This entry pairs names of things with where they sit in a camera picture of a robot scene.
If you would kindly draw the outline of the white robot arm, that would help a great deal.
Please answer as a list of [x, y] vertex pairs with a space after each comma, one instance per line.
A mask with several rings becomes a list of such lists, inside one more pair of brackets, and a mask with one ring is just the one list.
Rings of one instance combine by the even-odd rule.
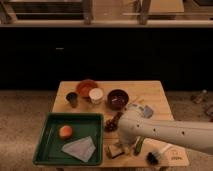
[[152, 119], [147, 105], [130, 103], [118, 121], [123, 145], [132, 145], [138, 136], [213, 155], [213, 123]]

